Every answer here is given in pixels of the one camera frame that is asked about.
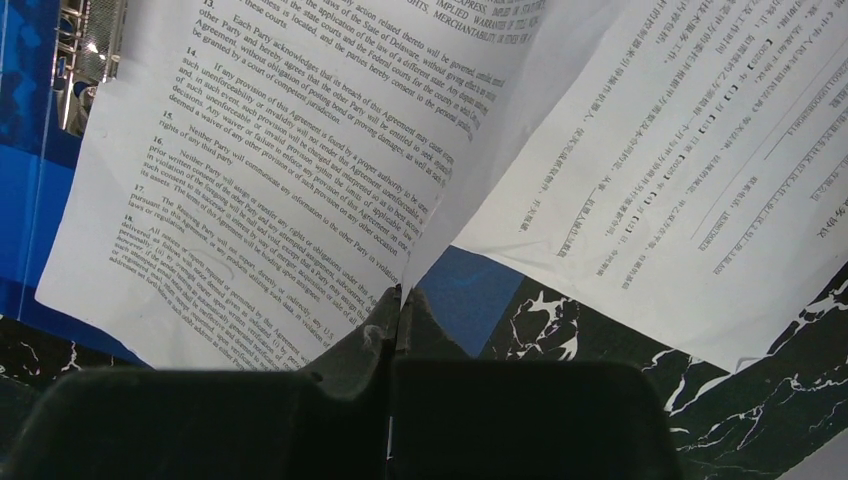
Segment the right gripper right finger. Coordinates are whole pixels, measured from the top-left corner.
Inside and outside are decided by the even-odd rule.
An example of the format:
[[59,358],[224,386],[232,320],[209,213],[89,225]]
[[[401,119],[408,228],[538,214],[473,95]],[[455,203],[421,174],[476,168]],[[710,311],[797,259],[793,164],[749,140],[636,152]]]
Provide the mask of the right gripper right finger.
[[428,358],[406,298],[392,367],[394,479],[680,479],[665,412],[638,369],[580,361],[574,303],[529,302],[503,360]]

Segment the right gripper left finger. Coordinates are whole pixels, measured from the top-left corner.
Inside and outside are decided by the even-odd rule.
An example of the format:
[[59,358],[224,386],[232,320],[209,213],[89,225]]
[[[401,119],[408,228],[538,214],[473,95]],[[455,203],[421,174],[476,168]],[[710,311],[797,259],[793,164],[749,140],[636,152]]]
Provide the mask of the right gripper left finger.
[[59,380],[5,479],[381,479],[402,294],[295,371],[100,368]]

